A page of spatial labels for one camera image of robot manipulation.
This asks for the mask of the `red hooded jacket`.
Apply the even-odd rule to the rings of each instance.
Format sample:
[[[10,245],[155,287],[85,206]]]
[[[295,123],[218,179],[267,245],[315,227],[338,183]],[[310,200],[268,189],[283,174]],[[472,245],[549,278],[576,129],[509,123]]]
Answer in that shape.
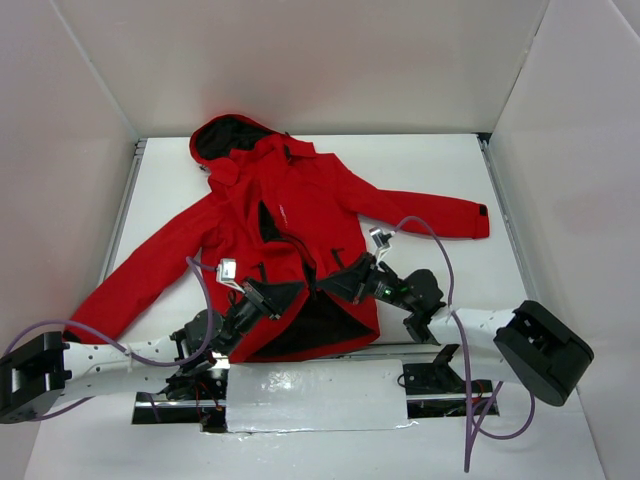
[[[291,285],[297,295],[276,320],[240,338],[234,363],[302,361],[348,352],[379,337],[374,299],[350,303],[322,291],[324,278],[354,263],[366,244],[360,218],[445,238],[483,239],[487,208],[463,199],[382,190],[332,153],[235,114],[211,120],[190,139],[210,191],[139,246],[73,314],[66,340],[117,338],[199,256],[229,258],[240,279]]]

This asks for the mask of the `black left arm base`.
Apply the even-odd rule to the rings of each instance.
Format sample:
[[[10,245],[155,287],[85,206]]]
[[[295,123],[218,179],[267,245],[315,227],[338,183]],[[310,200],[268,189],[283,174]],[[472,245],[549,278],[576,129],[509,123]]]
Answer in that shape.
[[[205,433],[226,433],[228,369],[210,369],[175,390],[137,393],[133,425],[195,425]]]

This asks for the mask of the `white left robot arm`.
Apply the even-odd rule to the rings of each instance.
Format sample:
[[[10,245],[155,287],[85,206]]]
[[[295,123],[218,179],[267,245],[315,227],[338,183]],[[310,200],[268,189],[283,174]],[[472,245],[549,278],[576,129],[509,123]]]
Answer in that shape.
[[[44,332],[1,359],[1,421],[41,420],[66,402],[115,393],[185,398],[261,320],[280,319],[302,288],[299,282],[247,279],[226,314],[204,310],[168,336],[125,346],[70,342],[59,331]]]

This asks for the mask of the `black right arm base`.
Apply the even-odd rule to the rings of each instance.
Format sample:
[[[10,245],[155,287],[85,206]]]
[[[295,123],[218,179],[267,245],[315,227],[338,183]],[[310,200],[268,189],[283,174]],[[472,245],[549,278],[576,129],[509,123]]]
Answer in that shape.
[[[451,368],[458,345],[446,346],[430,362],[404,363],[396,383],[405,391],[409,419],[464,417],[466,387]]]

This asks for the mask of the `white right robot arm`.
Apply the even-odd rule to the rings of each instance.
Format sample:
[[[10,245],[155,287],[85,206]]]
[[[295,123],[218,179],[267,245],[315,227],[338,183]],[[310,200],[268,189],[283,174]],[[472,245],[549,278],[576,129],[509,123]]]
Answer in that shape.
[[[592,348],[540,303],[525,300],[513,310],[449,307],[428,269],[400,278],[363,254],[317,285],[354,305],[376,299],[407,311],[403,324],[412,340],[441,348],[444,361],[434,371],[446,391],[459,390],[471,373],[474,379],[519,383],[559,407],[594,360]]]

